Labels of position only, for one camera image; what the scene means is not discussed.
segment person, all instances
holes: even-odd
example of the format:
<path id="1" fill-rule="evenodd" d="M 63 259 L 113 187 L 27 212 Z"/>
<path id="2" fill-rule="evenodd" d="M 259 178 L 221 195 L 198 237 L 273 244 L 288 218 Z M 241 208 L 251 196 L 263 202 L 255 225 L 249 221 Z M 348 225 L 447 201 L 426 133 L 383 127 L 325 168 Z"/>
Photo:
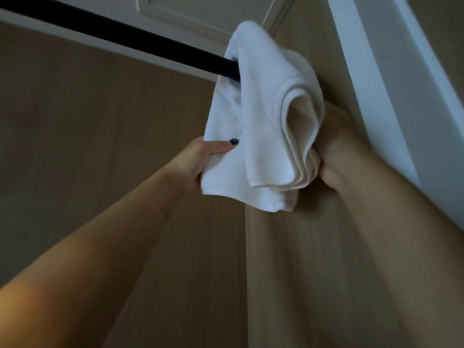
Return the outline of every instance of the person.
<path id="1" fill-rule="evenodd" d="M 315 142 L 320 177 L 343 198 L 413 341 L 461 345 L 463 234 L 369 149 L 340 108 L 326 104 Z M 208 157 L 233 143 L 193 140 L 7 283 L 0 290 L 0 346 L 101 345 L 171 211 L 200 189 Z"/>

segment forearm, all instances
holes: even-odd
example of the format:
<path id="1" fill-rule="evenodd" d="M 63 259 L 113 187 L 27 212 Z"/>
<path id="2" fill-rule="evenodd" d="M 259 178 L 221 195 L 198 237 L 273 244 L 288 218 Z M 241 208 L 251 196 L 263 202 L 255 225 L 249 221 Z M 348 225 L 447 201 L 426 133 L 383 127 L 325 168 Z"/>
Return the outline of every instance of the forearm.
<path id="1" fill-rule="evenodd" d="M 101 344 L 182 195 L 160 170 L 44 253 L 0 291 L 2 303 L 20 298 L 0 310 L 0 335 L 18 346 Z"/>
<path id="2" fill-rule="evenodd" d="M 336 189 L 420 347 L 464 339 L 464 236 L 367 148 L 339 160 Z"/>

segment person's right arm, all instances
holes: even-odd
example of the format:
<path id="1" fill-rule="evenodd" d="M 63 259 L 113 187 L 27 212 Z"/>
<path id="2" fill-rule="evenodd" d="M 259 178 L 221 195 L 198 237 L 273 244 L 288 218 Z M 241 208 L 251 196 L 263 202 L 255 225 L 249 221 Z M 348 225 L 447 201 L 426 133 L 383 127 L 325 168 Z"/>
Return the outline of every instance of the person's right arm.
<path id="1" fill-rule="evenodd" d="M 413 341 L 462 347 L 464 234 L 330 103 L 316 150 L 320 176 L 343 198 Z"/>

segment person's left hand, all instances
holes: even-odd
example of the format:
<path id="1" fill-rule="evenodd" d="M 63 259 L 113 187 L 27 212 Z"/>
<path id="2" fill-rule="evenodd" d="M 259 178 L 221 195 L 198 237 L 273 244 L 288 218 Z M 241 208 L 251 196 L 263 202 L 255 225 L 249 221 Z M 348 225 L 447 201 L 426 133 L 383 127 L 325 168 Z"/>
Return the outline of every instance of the person's left hand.
<path id="1" fill-rule="evenodd" d="M 186 193 L 200 190 L 200 173 L 205 168 L 209 156 L 231 151 L 236 146 L 229 141 L 204 141 L 194 139 L 164 168 L 176 175 Z"/>

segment folded towel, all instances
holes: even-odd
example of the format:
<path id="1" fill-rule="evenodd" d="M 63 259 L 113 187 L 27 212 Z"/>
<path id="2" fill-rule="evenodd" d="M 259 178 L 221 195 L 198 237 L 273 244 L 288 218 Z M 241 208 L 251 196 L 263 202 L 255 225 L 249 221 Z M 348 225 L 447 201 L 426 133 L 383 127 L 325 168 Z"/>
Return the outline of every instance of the folded towel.
<path id="1" fill-rule="evenodd" d="M 311 147 L 324 116 L 316 74 L 254 22 L 238 26 L 225 57 L 238 60 L 240 82 L 218 77 L 205 140 L 240 143 L 211 156 L 201 190 L 265 211 L 291 211 L 298 189 L 316 177 L 320 165 Z"/>

